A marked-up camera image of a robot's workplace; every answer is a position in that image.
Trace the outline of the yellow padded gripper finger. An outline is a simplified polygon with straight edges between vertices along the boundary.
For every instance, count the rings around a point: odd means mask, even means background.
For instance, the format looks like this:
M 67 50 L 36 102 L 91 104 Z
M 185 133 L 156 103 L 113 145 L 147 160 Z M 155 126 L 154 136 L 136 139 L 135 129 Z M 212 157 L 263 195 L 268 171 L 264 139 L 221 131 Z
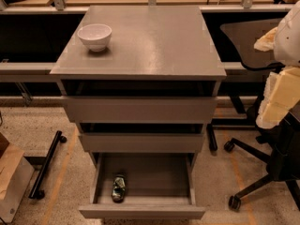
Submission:
M 270 31 L 268 31 L 265 35 L 260 37 L 254 43 L 254 49 L 262 52 L 271 51 L 275 46 L 275 35 L 277 32 L 277 28 L 274 27 Z
M 264 129 L 277 126 L 299 101 L 300 68 L 285 67 L 279 73 L 271 72 L 266 80 L 256 125 Z

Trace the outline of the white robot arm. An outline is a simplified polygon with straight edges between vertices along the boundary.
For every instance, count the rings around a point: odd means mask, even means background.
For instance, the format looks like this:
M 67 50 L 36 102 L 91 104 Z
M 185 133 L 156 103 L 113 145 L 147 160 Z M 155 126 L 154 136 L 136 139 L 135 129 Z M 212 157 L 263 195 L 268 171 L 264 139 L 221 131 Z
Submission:
M 279 74 L 269 74 L 256 118 L 259 128 L 269 129 L 277 126 L 300 101 L 300 1 L 277 27 L 254 43 L 254 49 L 272 50 L 275 60 L 284 65 Z

